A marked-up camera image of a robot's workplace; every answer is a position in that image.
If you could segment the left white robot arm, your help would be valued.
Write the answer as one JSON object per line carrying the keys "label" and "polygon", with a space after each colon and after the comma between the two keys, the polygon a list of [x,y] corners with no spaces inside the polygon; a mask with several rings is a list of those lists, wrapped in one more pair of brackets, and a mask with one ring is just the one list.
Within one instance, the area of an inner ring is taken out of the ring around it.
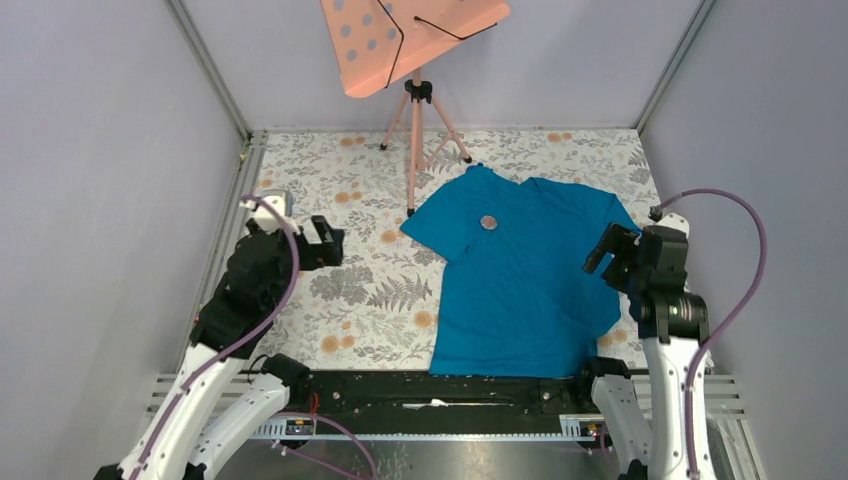
{"label": "left white robot arm", "polygon": [[213,296],[201,308],[175,381],[150,425],[120,462],[98,479],[213,479],[253,431],[281,409],[309,401],[305,365],[271,357],[249,388],[216,420],[210,417],[226,387],[244,368],[259,340],[290,298],[298,275],[338,267],[345,232],[325,217],[311,219],[318,242],[301,227],[246,223]]}

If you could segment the blue t-shirt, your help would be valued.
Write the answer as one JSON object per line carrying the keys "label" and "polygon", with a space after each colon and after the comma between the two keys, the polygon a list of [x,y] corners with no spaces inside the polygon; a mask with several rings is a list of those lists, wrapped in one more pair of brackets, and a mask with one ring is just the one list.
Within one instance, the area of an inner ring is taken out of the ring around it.
{"label": "blue t-shirt", "polygon": [[438,188],[401,227],[445,262],[430,373],[575,374],[621,317],[617,292],[582,270],[611,223],[635,228],[615,194],[579,183],[475,165]]}

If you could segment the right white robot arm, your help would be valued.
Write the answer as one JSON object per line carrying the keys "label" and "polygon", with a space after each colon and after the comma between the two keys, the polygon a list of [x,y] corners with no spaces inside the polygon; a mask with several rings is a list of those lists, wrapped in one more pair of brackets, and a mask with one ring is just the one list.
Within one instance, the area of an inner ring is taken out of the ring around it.
{"label": "right white robot arm", "polygon": [[610,224],[583,266],[626,295],[647,361],[650,412],[637,403],[626,364],[592,358],[573,386],[583,410],[600,411],[597,437],[612,452],[620,479],[713,479],[705,405],[708,310],[686,285],[688,223],[679,218],[637,232]]}

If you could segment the round white pin badge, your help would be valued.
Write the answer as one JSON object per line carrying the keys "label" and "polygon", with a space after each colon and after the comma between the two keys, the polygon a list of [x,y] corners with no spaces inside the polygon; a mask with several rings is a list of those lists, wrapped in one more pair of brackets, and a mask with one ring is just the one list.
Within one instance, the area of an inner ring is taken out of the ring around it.
{"label": "round white pin badge", "polygon": [[484,215],[480,219],[480,225],[484,230],[492,231],[498,226],[497,220],[491,215]]}

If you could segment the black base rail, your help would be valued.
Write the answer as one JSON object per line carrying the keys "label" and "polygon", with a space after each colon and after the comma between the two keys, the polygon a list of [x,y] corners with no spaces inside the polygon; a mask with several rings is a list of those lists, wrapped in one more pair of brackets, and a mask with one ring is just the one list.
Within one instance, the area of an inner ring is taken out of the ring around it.
{"label": "black base rail", "polygon": [[587,377],[433,376],[423,371],[309,371],[254,439],[592,441],[604,417]]}

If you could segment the pink music stand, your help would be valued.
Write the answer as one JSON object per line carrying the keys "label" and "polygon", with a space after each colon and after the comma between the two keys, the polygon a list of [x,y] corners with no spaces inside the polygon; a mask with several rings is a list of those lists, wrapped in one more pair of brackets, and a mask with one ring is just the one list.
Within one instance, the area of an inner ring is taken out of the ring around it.
{"label": "pink music stand", "polygon": [[[379,144],[388,148],[402,114],[411,112],[410,155],[406,213],[416,211],[417,173],[424,170],[452,142],[461,161],[473,157],[424,79],[423,67],[465,41],[486,32],[511,13],[505,1],[322,1],[320,3],[344,93],[356,99],[369,97],[401,81],[403,96]],[[433,107],[446,134],[426,155],[423,141],[424,107]]]}

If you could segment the floral patterned table mat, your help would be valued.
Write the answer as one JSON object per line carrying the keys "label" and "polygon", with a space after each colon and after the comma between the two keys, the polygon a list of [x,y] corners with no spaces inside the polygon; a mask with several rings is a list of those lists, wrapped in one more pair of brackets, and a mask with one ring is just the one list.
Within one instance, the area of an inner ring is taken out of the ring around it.
{"label": "floral patterned table mat", "polygon": [[[322,215],[346,237],[342,265],[300,276],[257,355],[282,353],[313,369],[429,367],[444,263],[400,229],[407,134],[386,150],[381,140],[379,132],[300,132],[260,144],[251,189],[288,191],[299,223]],[[474,130],[462,140],[473,159],[512,181],[542,177],[612,192],[642,225],[659,202],[633,130]]]}

